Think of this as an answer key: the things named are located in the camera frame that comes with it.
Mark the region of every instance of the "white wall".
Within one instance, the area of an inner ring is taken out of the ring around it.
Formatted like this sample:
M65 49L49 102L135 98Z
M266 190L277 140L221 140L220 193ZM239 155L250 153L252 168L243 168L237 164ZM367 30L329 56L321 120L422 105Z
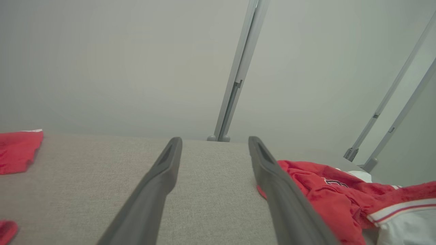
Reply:
M230 125L274 156L343 156L376 110L436 9L409 0L274 0Z
M436 180L436 74L407 113L371 171L392 185L414 185Z
M0 132L204 140L249 0L3 0Z

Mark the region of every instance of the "red and white striped trim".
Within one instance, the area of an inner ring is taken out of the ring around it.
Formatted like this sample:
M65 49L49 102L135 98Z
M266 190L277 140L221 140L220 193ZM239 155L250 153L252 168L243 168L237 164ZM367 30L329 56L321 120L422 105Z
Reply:
M398 203L386 208L383 208L375 213L367 216L367 218L374 224L383 224L391 220L392 218L412 211L420 211L427 209L436 210L436 198L421 199L415 201L408 201Z

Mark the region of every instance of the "red fabric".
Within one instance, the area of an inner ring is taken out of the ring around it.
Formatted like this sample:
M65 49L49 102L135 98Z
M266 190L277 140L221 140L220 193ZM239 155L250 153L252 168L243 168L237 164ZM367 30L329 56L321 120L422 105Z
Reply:
M395 189L366 183L330 166L278 161L342 244L365 244L362 228L374 226L367 216L394 204L436 197L436 181ZM259 193L265 193L257 186Z
M18 226L11 220L0 221L0 245L6 245L15 235Z
M42 131L0 133L0 174L25 172L42 138Z

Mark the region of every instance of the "gray wall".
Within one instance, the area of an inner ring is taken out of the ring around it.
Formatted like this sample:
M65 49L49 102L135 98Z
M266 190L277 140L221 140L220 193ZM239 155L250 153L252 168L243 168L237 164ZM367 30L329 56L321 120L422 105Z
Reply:
M436 74L378 155L380 181L414 185L436 180Z
M205 140L249 0L1 0L0 132Z

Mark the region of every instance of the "white fabric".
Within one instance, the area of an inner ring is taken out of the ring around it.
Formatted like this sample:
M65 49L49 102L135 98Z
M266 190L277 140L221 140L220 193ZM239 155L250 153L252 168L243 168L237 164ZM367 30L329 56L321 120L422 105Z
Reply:
M436 198L395 204L368 219L380 228L377 245L436 244Z
M365 181L366 183L372 183L371 175L368 174L367 172L362 172L362 171L348 171L347 173L356 176L357 178L359 178L359 179Z
M23 130L21 132L41 132L42 129L35 129L35 130Z

